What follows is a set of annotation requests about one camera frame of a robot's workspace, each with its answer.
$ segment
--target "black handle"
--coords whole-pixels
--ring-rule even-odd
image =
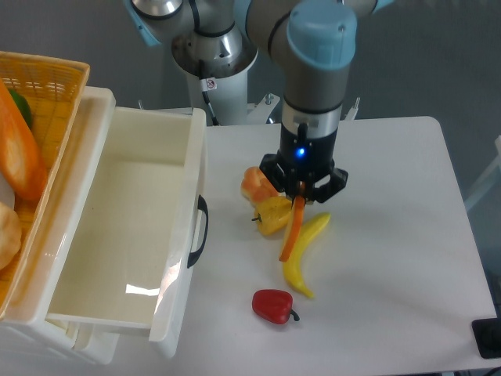
[[[207,231],[209,230],[209,209],[207,208],[207,202],[205,202],[202,196],[198,197],[198,210],[201,210],[205,214],[205,231],[204,231],[204,239],[202,240],[202,244],[200,248],[198,248],[195,252],[192,252],[188,256],[188,269],[191,268],[202,255],[202,251],[205,247],[205,241],[207,240]]]

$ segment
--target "gray floor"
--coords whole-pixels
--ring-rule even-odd
[[[345,110],[362,97],[359,118],[432,116],[442,125],[460,189],[495,157],[501,135],[501,2],[397,0],[359,22]],[[189,105],[169,48],[148,49],[121,0],[0,2],[0,50],[81,60],[89,84],[117,104]],[[261,55],[249,100],[280,94],[283,76]],[[470,212],[489,277],[501,276],[501,185]]]

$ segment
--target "green vegetable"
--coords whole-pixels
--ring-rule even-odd
[[[14,102],[16,103],[16,106],[19,109],[21,115],[23,115],[24,121],[31,129],[31,126],[33,125],[33,117],[31,116],[31,108],[28,104],[28,101],[14,89],[9,89],[9,92],[11,97],[14,99]]]

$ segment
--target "wicker basket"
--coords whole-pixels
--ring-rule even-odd
[[[7,88],[27,99],[33,114],[32,132],[49,173],[47,187],[38,202],[16,197],[14,210],[23,229],[22,245],[14,260],[0,270],[0,319],[40,226],[89,71],[85,63],[0,51],[0,79]]]

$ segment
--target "red bell pepper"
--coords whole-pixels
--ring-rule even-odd
[[[252,298],[252,309],[263,319],[274,324],[284,324],[290,315],[294,321],[299,316],[292,309],[292,295],[282,290],[259,290]]]

